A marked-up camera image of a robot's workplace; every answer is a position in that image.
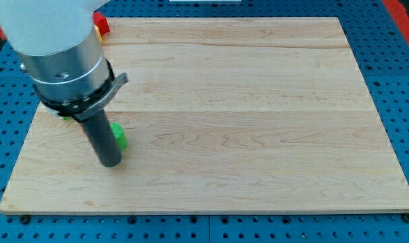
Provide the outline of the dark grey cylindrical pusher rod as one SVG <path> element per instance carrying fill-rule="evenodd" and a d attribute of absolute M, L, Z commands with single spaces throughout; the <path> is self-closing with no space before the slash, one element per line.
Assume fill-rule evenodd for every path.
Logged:
<path fill-rule="evenodd" d="M 81 126 L 101 165 L 115 167 L 121 162 L 121 150 L 103 110 L 85 119 Z"/>

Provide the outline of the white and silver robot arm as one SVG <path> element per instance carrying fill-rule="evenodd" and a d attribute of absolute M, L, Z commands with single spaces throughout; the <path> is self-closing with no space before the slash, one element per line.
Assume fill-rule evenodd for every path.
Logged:
<path fill-rule="evenodd" d="M 82 125 L 105 167 L 122 160 L 104 112 L 128 82 L 115 76 L 94 29 L 106 0 L 0 0 L 0 27 L 33 80 L 41 102 Z"/>

